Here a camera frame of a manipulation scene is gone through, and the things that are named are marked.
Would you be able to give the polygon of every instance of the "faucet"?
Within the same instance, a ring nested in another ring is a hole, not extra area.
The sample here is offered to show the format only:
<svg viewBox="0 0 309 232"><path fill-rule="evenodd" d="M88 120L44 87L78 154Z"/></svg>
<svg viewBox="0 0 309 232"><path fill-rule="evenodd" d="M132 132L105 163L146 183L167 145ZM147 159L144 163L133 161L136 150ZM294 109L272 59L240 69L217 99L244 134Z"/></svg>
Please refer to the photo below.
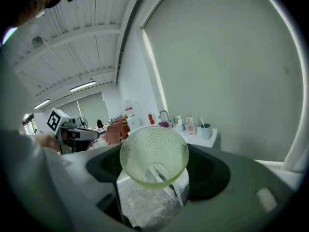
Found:
<svg viewBox="0 0 309 232"><path fill-rule="evenodd" d="M161 119L161 114L162 114L162 113L166 113L166 117L167 117L167 119L168 119L169 128L173 128L174 124L173 124L173 123L171 122L171 120L169 119L169 114L168 114L168 112L167 112L166 110L160 111L160 113L159 113L159 119Z"/></svg>

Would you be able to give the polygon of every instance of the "ceiling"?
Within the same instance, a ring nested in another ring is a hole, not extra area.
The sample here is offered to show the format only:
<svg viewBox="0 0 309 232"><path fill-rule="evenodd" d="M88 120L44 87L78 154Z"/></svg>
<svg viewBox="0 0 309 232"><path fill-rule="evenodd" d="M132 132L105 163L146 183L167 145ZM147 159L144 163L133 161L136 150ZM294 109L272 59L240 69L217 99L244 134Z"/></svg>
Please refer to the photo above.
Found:
<svg viewBox="0 0 309 232"><path fill-rule="evenodd" d="M40 109L69 102L70 88L92 80L95 85L74 97L85 96L92 88L99 92L115 82L123 35L135 2L63 0L15 31L3 50L36 98L33 106L46 99L51 102Z"/></svg>

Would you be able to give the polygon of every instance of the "red bottle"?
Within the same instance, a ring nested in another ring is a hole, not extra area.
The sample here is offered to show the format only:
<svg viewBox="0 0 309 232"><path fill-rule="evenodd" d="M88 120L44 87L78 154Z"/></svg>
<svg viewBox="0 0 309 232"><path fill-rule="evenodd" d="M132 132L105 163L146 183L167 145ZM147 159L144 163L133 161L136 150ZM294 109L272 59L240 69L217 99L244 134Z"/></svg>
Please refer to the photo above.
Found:
<svg viewBox="0 0 309 232"><path fill-rule="evenodd" d="M149 114L148 114L148 117L149 117L150 124L153 125L155 122L154 122L154 119L153 119L152 114L149 113Z"/></svg>

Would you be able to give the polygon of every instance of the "fluorescent light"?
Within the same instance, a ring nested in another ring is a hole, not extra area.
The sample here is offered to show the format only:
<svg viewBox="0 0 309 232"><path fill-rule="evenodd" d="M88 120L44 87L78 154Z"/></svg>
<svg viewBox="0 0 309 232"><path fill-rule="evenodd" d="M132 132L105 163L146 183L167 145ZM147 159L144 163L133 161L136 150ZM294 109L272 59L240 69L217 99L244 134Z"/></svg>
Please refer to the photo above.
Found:
<svg viewBox="0 0 309 232"><path fill-rule="evenodd" d="M79 85L77 87L71 88L70 91L73 92L73 91L76 91L80 88L87 87L87 86L95 84L95 83L96 83L96 81L93 81L93 82L90 82L90 83L85 83L85 84Z"/></svg>
<svg viewBox="0 0 309 232"><path fill-rule="evenodd" d="M44 104L46 104L46 103L48 103L48 102L50 102L50 99L47 99L47 100L43 101L43 102L40 103L39 105L35 106L34 109L37 109L37 108L39 108L40 106L43 106Z"/></svg>
<svg viewBox="0 0 309 232"><path fill-rule="evenodd" d="M16 29L17 28L11 28L6 32L6 34L5 34L5 36L2 40L2 44L4 44L8 40L8 38L15 32Z"/></svg>

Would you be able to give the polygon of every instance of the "hand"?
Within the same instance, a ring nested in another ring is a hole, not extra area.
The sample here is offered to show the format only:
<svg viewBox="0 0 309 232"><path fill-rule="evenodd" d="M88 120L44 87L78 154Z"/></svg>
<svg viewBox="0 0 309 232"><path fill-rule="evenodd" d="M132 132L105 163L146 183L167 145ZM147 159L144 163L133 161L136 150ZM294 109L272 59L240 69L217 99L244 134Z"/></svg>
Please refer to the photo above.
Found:
<svg viewBox="0 0 309 232"><path fill-rule="evenodd" d="M33 138L42 147L52 148L56 151L60 150L60 146L52 132L35 135Z"/></svg>

